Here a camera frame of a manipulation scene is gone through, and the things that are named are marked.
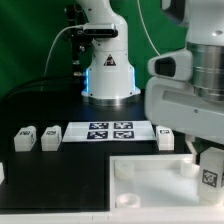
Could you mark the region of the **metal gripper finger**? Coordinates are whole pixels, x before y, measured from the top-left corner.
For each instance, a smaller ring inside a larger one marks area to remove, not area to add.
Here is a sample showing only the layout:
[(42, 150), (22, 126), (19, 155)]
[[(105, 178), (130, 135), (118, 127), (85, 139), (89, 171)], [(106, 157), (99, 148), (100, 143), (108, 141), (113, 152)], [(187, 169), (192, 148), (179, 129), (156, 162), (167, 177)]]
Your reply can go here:
[(191, 154), (193, 155), (193, 159), (192, 162), (196, 163), (196, 156), (197, 156), (197, 151), (193, 145), (193, 142), (195, 141), (195, 137), (192, 135), (185, 135), (185, 143), (189, 149), (189, 151), (191, 152)]

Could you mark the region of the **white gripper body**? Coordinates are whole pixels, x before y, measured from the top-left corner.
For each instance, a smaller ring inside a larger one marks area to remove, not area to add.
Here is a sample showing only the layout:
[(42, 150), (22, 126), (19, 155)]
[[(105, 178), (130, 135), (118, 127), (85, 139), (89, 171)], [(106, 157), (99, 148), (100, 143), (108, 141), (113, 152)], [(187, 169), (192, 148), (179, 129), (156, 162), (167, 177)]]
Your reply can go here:
[(224, 104), (198, 97), (188, 82), (151, 78), (145, 116), (154, 125), (224, 145)]

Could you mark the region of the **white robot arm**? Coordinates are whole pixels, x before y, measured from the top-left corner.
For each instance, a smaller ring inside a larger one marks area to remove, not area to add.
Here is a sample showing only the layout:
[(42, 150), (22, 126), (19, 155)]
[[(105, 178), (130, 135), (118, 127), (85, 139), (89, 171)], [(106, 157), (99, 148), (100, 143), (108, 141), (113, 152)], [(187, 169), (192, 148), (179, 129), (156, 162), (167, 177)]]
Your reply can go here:
[[(93, 37), (83, 97), (119, 104), (140, 93), (128, 61), (126, 21), (110, 0), (76, 0)], [(161, 10), (187, 28), (185, 47), (154, 57), (145, 90), (145, 116), (154, 125), (224, 145), (224, 0), (161, 0)]]

